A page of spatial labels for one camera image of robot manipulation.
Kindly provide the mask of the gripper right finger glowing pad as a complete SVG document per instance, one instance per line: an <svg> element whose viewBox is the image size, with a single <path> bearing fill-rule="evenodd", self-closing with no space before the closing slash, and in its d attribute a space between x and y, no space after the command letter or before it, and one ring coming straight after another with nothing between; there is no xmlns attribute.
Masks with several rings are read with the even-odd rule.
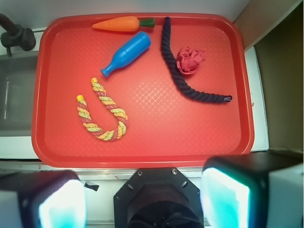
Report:
<svg viewBox="0 0 304 228"><path fill-rule="evenodd" d="M210 157L202 170L200 201L213 228L301 228L303 155L254 152Z"/></svg>

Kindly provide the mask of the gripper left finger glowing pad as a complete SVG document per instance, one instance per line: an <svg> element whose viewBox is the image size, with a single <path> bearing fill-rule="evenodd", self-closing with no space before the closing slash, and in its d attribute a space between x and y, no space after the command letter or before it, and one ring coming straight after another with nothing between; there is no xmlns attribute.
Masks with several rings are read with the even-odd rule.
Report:
<svg viewBox="0 0 304 228"><path fill-rule="evenodd" d="M2 228L84 228L86 194L71 170L14 172L0 176Z"/></svg>

